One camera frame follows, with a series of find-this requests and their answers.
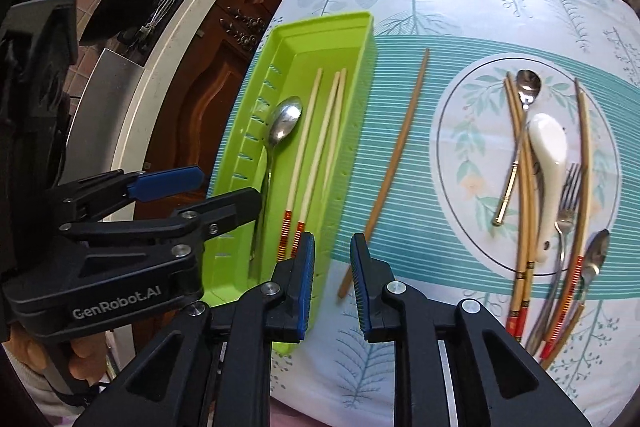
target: table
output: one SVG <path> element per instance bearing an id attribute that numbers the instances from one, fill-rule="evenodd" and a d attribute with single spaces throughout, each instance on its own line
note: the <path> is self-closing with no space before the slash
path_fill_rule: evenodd
<path id="1" fill-rule="evenodd" d="M 532 111 L 560 121 L 570 161 L 578 161 L 570 89 L 578 76 L 594 139 L 590 233 L 606 227 L 612 241 L 586 311 L 549 372 L 592 425 L 609 425 L 640 383 L 638 18 L 621 0 L 283 0 L 258 54 L 277 24 L 363 9 L 376 20 L 378 62 L 356 165 L 318 318 L 291 356 L 274 356 L 273 396 L 336 427 L 392 424 L 393 347 L 365 343 L 353 295 L 341 303 L 335 295 L 351 234 L 364 229 L 428 47 L 425 86 L 372 255 L 430 298 L 476 298 L 504 323 L 517 199 L 508 226 L 496 232 L 489 217 L 513 150 L 500 82 L 506 71 L 539 74 L 543 91 Z M 552 264 L 536 269 L 529 328 Z"/>

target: human hand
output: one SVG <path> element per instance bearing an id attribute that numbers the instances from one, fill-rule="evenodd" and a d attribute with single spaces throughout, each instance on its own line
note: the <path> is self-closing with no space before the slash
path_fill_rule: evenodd
<path id="1" fill-rule="evenodd" d="M 31 337 L 20 324 L 11 325 L 11 336 L 3 346 L 36 373 L 42 374 L 49 363 L 44 346 Z M 89 385 L 98 382 L 106 371 L 107 344 L 104 333 L 73 339 L 71 348 L 74 351 L 69 360 L 71 376 L 78 380 L 86 380 Z"/>

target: tiled floor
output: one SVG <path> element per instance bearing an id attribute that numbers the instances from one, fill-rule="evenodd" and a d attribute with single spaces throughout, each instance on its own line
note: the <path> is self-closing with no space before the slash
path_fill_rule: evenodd
<path id="1" fill-rule="evenodd" d="M 76 30 L 78 39 L 89 22 L 89 18 L 94 13 L 95 7 L 101 0 L 76 0 Z M 71 114 L 75 113 L 78 107 L 79 97 L 86 87 L 87 81 L 94 70 L 95 64 L 100 57 L 103 46 L 78 47 L 78 61 L 69 68 L 66 74 L 64 89 L 71 95 L 77 97 L 71 99 Z"/>

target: green plastic tray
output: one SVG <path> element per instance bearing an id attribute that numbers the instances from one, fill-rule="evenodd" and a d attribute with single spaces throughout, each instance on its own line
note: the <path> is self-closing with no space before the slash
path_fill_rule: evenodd
<path id="1" fill-rule="evenodd" d="M 347 68 L 341 125 L 328 189 L 322 190 L 327 142 L 306 221 L 306 230 L 312 232 L 316 238 L 316 265 L 310 313 L 311 323 L 313 322 L 317 308 L 314 302 L 319 303 L 319 297 L 322 295 L 375 68 L 376 47 L 372 28 L 371 14 L 355 12 L 281 25 L 268 37 L 234 120 L 220 162 L 214 194 L 250 186 L 260 189 L 266 167 L 266 152 L 262 141 L 266 129 L 264 121 L 270 110 L 279 102 L 289 96 L 300 97 L 303 103 L 302 119 L 292 136 L 275 151 L 265 215 L 264 253 L 260 266 L 252 270 L 259 272 L 258 278 L 251 279 L 248 275 L 253 223 L 206 243 L 202 281 L 205 289 L 204 300 L 210 305 L 238 299 L 248 288 L 271 278 L 276 263 L 289 182 L 300 140 L 300 129 L 316 71 L 322 68 L 324 73 L 293 209 L 287 249 L 287 256 L 289 255 L 334 73 Z M 281 345 L 277 349 L 286 352 L 288 348 Z"/>

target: metal screw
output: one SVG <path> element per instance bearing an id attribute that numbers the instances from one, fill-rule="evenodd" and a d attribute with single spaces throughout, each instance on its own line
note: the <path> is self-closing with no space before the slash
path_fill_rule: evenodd
<path id="1" fill-rule="evenodd" d="M 462 309 L 467 313 L 478 313 L 480 311 L 480 303 L 473 299 L 462 301 Z"/>
<path id="2" fill-rule="evenodd" d="M 171 249 L 171 253 L 174 257 L 184 257 L 191 253 L 191 247 L 189 245 L 175 245 Z"/>
<path id="3" fill-rule="evenodd" d="M 205 311 L 207 311 L 207 305 L 202 301 L 195 301 L 193 304 L 189 304 L 187 308 L 187 313 L 190 314 L 191 317 L 202 315 Z"/>
<path id="4" fill-rule="evenodd" d="M 265 295 L 276 295 L 280 291 L 280 285 L 269 281 L 260 286 L 260 291 Z"/>
<path id="5" fill-rule="evenodd" d="M 386 285 L 386 289 L 391 293 L 400 295 L 401 293 L 406 292 L 406 285 L 400 281 L 391 281 Z"/>

